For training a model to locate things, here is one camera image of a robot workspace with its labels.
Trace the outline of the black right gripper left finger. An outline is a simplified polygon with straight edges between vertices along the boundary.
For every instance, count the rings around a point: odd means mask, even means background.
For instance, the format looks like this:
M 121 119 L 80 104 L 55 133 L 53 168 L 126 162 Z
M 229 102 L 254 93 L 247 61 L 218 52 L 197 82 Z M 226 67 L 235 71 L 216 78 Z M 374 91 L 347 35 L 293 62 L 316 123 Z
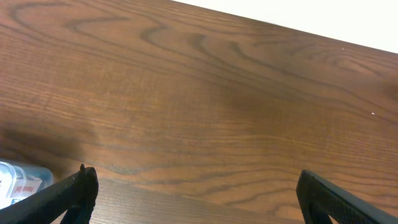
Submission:
M 1 224 L 62 223 L 88 224 L 99 183 L 96 170 L 83 164 L 75 174 L 1 210 Z

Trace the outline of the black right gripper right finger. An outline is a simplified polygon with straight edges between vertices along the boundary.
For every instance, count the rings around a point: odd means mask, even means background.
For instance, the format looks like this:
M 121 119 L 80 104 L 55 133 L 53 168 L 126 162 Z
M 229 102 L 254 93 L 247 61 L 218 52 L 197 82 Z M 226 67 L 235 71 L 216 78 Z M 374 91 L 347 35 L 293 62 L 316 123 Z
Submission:
M 394 217 L 309 170 L 303 170 L 296 194 L 306 224 L 397 223 Z

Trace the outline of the white medicine box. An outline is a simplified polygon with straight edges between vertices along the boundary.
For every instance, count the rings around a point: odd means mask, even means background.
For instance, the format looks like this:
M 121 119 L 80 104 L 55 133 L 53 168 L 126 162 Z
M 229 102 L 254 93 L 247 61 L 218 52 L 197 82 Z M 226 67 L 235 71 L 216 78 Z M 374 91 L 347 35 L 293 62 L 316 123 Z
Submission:
M 38 191 L 40 185 L 41 185 L 41 182 L 28 182 L 25 185 L 17 184 L 13 188 L 11 195 L 9 197 L 12 199 L 14 199 L 14 198 L 22 199 L 22 198 L 29 197 Z

